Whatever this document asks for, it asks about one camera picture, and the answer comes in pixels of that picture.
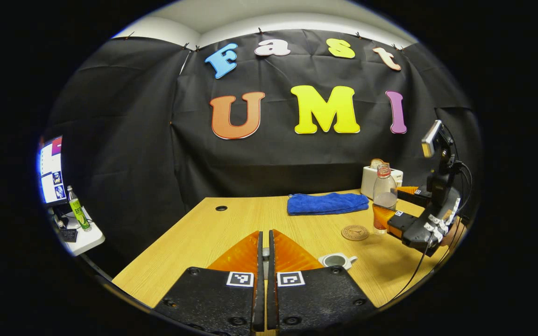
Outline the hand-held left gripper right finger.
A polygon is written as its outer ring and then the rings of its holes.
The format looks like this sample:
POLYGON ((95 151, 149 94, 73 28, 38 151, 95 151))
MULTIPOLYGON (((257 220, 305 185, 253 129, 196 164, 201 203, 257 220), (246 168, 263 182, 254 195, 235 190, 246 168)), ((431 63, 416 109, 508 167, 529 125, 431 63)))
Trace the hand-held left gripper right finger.
POLYGON ((278 333, 333 333, 376 306, 344 266, 323 266, 278 230, 269 232, 267 327, 278 333))

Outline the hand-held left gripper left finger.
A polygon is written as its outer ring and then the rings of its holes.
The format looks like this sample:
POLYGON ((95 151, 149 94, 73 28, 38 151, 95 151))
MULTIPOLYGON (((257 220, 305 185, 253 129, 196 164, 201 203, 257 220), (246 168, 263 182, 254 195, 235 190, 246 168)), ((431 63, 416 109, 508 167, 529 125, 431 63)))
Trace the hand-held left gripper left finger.
POLYGON ((207 268, 186 268, 154 314, 207 334, 264 331, 262 239, 255 231, 207 268))

